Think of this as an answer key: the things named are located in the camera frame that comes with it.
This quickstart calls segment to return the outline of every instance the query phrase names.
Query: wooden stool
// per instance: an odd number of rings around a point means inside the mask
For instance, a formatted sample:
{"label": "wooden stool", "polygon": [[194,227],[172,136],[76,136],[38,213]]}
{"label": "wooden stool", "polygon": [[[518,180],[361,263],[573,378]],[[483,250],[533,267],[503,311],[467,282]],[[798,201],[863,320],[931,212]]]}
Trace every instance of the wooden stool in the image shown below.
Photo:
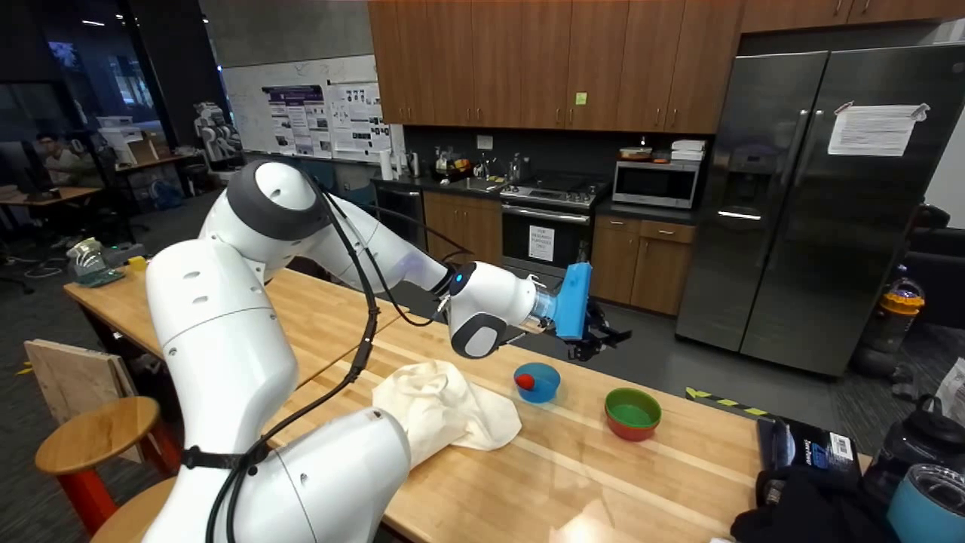
{"label": "wooden stool", "polygon": [[32,454],[36,468],[57,475],[87,532],[98,532],[118,508],[98,473],[101,460],[116,459],[147,436],[147,444],[142,444],[144,459],[150,459],[162,475],[177,473],[182,453],[157,413],[153,398],[118,398],[66,420],[38,444]]}
{"label": "wooden stool", "polygon": [[110,520],[103,520],[90,543],[142,543],[172,489],[176,480],[162,480],[129,498]]}

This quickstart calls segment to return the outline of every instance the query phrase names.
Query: window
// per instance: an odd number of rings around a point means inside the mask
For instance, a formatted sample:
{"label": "window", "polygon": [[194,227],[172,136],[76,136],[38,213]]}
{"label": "window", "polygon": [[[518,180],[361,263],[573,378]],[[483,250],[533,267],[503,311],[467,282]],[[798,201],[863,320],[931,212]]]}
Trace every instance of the window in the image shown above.
{"label": "window", "polygon": [[144,107],[153,104],[150,89],[142,75],[142,65],[132,57],[118,55],[110,60],[110,65],[111,65],[111,75],[116,75],[116,84],[118,84],[124,104],[144,104]]}

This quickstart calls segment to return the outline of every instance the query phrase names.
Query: oven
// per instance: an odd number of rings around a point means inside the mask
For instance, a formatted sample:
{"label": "oven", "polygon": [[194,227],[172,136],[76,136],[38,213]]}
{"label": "oven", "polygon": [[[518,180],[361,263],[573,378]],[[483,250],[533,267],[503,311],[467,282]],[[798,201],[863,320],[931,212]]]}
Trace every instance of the oven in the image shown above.
{"label": "oven", "polygon": [[376,185],[376,217],[403,240],[426,247],[421,236],[421,194],[413,187]]}
{"label": "oven", "polygon": [[589,259],[595,222],[591,212],[503,201],[503,256],[564,267]]}

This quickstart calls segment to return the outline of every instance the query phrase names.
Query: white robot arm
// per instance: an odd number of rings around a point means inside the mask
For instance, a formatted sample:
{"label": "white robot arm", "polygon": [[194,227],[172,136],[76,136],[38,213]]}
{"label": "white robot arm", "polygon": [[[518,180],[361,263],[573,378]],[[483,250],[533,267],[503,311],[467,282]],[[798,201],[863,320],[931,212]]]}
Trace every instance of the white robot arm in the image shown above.
{"label": "white robot arm", "polygon": [[[401,486],[406,436],[379,409],[335,420],[281,453],[248,454],[297,386],[297,355],[262,289],[293,256],[357,289],[406,281],[450,296],[452,349],[472,359],[489,355],[503,327],[529,316],[553,323],[562,336],[586,327],[589,265],[570,267],[558,296],[486,263],[445,267],[361,209],[316,194],[297,167],[244,164],[202,236],[167,247],[147,267],[150,320],[185,413],[185,468],[147,541],[222,541],[227,520],[240,541],[370,541]],[[244,490],[210,525],[228,475],[240,475]]]}

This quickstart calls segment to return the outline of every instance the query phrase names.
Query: kitchen cabinet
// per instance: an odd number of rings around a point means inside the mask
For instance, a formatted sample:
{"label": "kitchen cabinet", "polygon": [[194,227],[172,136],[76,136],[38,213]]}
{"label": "kitchen cabinet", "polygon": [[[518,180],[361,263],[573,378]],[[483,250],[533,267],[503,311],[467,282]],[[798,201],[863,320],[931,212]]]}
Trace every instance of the kitchen cabinet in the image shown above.
{"label": "kitchen cabinet", "polygon": [[662,131],[716,131],[740,45],[741,0],[684,0]]}
{"label": "kitchen cabinet", "polygon": [[595,296],[677,314],[690,265],[690,240],[695,227],[689,222],[596,217]]}
{"label": "kitchen cabinet", "polygon": [[881,23],[881,22],[940,22],[965,19],[962,0],[850,0],[847,22]]}
{"label": "kitchen cabinet", "polygon": [[430,126],[562,126],[570,0],[367,0],[383,115]]}
{"label": "kitchen cabinet", "polygon": [[802,29],[841,23],[965,19],[962,0],[746,0],[741,29]]}
{"label": "kitchen cabinet", "polygon": [[503,256],[503,209],[498,199],[426,194],[426,247],[435,259],[452,256],[454,244],[473,259],[498,263]]}
{"label": "kitchen cabinet", "polygon": [[370,0],[392,122],[713,131],[741,0]]}
{"label": "kitchen cabinet", "polygon": [[430,121],[430,9],[426,0],[367,0],[370,43],[379,73],[379,101],[392,122]]}
{"label": "kitchen cabinet", "polygon": [[573,130],[628,122],[628,112],[620,112],[628,9],[630,0],[573,0],[570,6],[570,68],[558,98],[568,101],[564,122]]}

